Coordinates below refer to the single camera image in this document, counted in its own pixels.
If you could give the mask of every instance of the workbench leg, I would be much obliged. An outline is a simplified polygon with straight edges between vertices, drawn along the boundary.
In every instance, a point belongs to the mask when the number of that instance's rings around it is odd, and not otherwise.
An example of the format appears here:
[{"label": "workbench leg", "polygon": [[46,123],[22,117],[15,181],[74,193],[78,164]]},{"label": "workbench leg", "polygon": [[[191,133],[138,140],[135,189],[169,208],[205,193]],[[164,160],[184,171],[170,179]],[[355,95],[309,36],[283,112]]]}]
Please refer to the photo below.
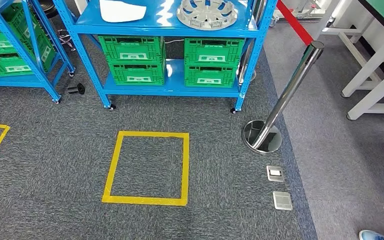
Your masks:
[{"label": "workbench leg", "polygon": [[247,64],[248,67],[246,68],[245,76],[243,77],[243,83],[240,87],[239,97],[237,98],[236,105],[234,107],[234,110],[236,112],[242,110],[242,104],[244,103],[245,95],[247,94],[248,87],[250,86],[251,78],[253,76],[254,69],[256,68],[261,49],[263,48],[263,36],[260,36],[255,39],[255,43],[251,52],[251,57],[249,58],[249,62]]},{"label": "workbench leg", "polygon": [[48,22],[48,18],[46,17],[46,14],[43,12],[40,3],[38,2],[38,0],[28,0],[28,1],[31,3],[31,5],[34,8],[34,11],[39,16],[40,22],[43,24],[43,27],[45,28],[45,31],[48,33],[50,40],[53,42],[53,45],[56,47],[56,50],[61,55],[62,61],[67,63],[68,72],[74,73],[76,68],[73,66],[72,62],[70,61],[69,56],[67,55],[63,45],[60,42],[60,39],[55,34],[54,28]]},{"label": "workbench leg", "polygon": [[312,38],[314,40],[319,39],[320,35],[323,32],[323,29],[326,28],[326,25],[328,24],[329,19],[331,19],[332,14],[334,13],[335,9],[338,7],[340,2],[341,2],[341,0],[332,0],[330,2],[329,6],[326,9],[326,12],[324,12],[323,17],[318,22],[318,26],[315,29],[315,32],[313,32],[313,34],[312,34]]},{"label": "workbench leg", "polygon": [[364,25],[362,28],[361,28],[361,33],[358,34],[358,35],[354,35],[351,37],[350,41],[353,43],[353,44],[356,44],[359,39],[362,37],[362,35],[364,34],[364,32],[367,30],[367,28],[369,28],[369,26],[373,23],[373,20],[375,20],[375,17],[372,16],[371,14],[369,14],[362,22],[361,22],[361,25]]},{"label": "workbench leg", "polygon": [[97,72],[95,71],[94,65],[92,64],[88,53],[86,52],[85,46],[83,45],[83,42],[80,39],[79,34],[77,34],[76,32],[72,32],[70,30],[68,30],[68,32],[70,33],[73,44],[77,49],[77,53],[80,56],[81,61],[83,62],[84,67],[87,70],[87,73],[89,73],[90,79],[92,80],[92,83],[95,86],[95,89],[100,99],[102,100],[103,106],[105,108],[110,108],[111,102],[108,99],[108,96],[104,93],[104,89],[102,87],[101,81],[97,75]]},{"label": "workbench leg", "polygon": [[357,103],[349,112],[347,118],[350,120],[358,119],[368,109],[375,105],[384,97],[384,80],[381,81],[373,90],[371,90],[359,103]]},{"label": "workbench leg", "polygon": [[384,62],[384,44],[342,90],[342,96],[350,97],[364,81]]}]

